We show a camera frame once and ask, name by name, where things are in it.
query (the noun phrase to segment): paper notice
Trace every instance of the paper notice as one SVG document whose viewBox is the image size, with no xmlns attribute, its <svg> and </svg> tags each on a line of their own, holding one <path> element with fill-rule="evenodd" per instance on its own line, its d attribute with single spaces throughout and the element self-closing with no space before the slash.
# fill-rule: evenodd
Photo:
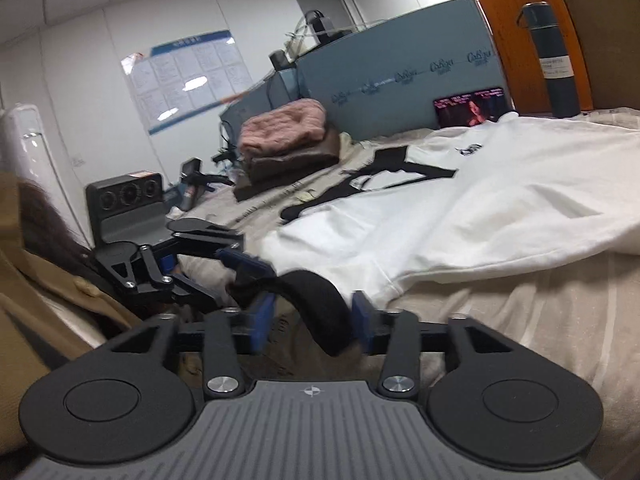
<svg viewBox="0 0 640 480">
<path fill-rule="evenodd" d="M 242 63 L 242 57 L 240 51 L 236 47 L 235 43 L 227 43 L 227 40 L 214 41 L 216 51 L 220 56 L 220 59 L 225 65 L 232 65 L 234 63 Z"/>
<path fill-rule="evenodd" d="M 179 48 L 173 52 L 175 63 L 183 79 L 201 74 L 202 69 L 192 48 Z"/>
<path fill-rule="evenodd" d="M 162 89 L 164 93 L 164 98 L 168 105 L 169 110 L 173 108 L 178 108 L 174 113 L 178 115 L 182 115 L 186 112 L 191 112 L 193 110 L 193 105 L 191 104 L 191 100 L 189 99 L 189 92 L 185 92 L 183 90 L 184 85 L 182 82 L 167 85 Z"/>
<path fill-rule="evenodd" d="M 140 61 L 133 66 L 131 70 L 131 82 L 138 95 L 151 92 L 158 88 L 158 80 L 156 80 L 156 74 L 151 68 L 149 60 Z"/>
<path fill-rule="evenodd" d="M 216 101 L 208 84 L 204 84 L 187 92 L 195 108 L 204 108 Z"/>
<path fill-rule="evenodd" d="M 158 124 L 159 121 L 162 121 L 162 119 L 158 119 L 158 117 L 162 117 L 170 110 L 164 100 L 162 92 L 159 90 L 153 90 L 141 96 L 140 102 L 142 103 L 142 107 L 144 108 L 148 121 L 151 125 Z"/>
<path fill-rule="evenodd" d="M 226 72 L 222 69 L 207 72 L 207 79 L 209 80 L 209 86 L 213 91 L 213 95 L 215 95 L 218 101 L 236 93 L 226 76 Z"/>
<path fill-rule="evenodd" d="M 569 56 L 545 57 L 540 59 L 540 67 L 545 79 L 572 77 L 574 69 Z"/>
<path fill-rule="evenodd" d="M 244 65 L 227 66 L 225 70 L 236 93 L 244 92 L 252 85 L 253 81 Z"/>
<path fill-rule="evenodd" d="M 153 56 L 151 64 L 154 67 L 159 83 L 164 86 L 175 83 L 180 80 L 180 72 L 175 64 L 174 57 L 171 54 L 161 54 Z"/>
<path fill-rule="evenodd" d="M 202 69 L 206 72 L 222 66 L 216 47 L 212 43 L 201 43 L 191 47 Z"/>
</svg>

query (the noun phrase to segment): small screen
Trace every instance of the small screen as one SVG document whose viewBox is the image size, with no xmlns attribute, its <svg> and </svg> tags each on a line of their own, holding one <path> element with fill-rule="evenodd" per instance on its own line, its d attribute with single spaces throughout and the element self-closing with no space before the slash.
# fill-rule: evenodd
<svg viewBox="0 0 640 480">
<path fill-rule="evenodd" d="M 200 171 L 200 165 L 202 161 L 199 158 L 190 158 L 182 165 L 180 170 L 180 176 L 185 177 L 196 171 Z"/>
<path fill-rule="evenodd" d="M 441 128 L 476 126 L 497 121 L 511 111 L 502 88 L 489 88 L 468 94 L 454 95 L 433 102 Z"/>
</svg>

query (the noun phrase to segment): label on thermos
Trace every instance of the label on thermos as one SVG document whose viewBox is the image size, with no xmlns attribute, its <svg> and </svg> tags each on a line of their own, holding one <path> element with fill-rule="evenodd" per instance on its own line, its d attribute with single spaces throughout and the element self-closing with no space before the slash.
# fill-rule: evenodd
<svg viewBox="0 0 640 480">
<path fill-rule="evenodd" d="M 560 79 L 574 75 L 569 56 L 545 57 L 540 59 L 540 66 L 545 79 Z"/>
</svg>

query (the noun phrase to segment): black print on t-shirt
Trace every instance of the black print on t-shirt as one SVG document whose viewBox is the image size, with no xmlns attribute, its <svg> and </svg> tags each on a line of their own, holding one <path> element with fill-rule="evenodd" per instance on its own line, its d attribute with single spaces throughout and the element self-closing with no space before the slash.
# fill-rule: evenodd
<svg viewBox="0 0 640 480">
<path fill-rule="evenodd" d="M 476 146 L 474 150 L 482 147 L 480 144 L 472 144 L 472 146 Z M 337 200 L 339 198 L 345 198 L 357 193 L 369 192 L 363 189 L 366 186 L 366 183 L 369 181 L 370 177 L 373 177 L 383 171 L 389 171 L 392 173 L 396 171 L 404 171 L 406 173 L 418 173 L 422 175 L 418 178 L 398 182 L 397 184 L 391 184 L 390 186 L 386 186 L 385 189 L 407 186 L 408 184 L 416 184 L 417 182 L 434 180 L 437 178 L 453 178 L 456 174 L 456 170 L 448 170 L 445 168 L 437 168 L 435 166 L 406 162 L 406 149 L 407 146 L 398 146 L 396 148 L 376 150 L 371 164 L 367 164 L 363 168 L 350 173 L 350 176 L 345 178 L 336 186 L 325 190 L 325 192 L 319 197 L 304 204 L 284 208 L 280 212 L 280 218 L 285 222 L 291 222 L 298 218 L 300 213 L 308 207 L 314 207 L 316 205 L 331 202 L 332 200 Z"/>
<path fill-rule="evenodd" d="M 473 155 L 480 148 L 482 148 L 482 144 L 470 144 L 466 148 L 463 148 L 462 150 L 458 150 L 458 151 L 460 152 L 460 155 L 467 156 L 467 155 Z"/>
</svg>

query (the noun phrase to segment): thermos lid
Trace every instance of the thermos lid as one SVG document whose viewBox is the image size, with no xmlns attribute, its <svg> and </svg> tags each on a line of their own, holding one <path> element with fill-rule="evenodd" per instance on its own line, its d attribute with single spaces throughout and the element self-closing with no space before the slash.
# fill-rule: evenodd
<svg viewBox="0 0 640 480">
<path fill-rule="evenodd" d="M 552 27 L 558 24 L 554 10 L 547 2 L 535 2 L 522 7 L 529 28 Z"/>
</svg>

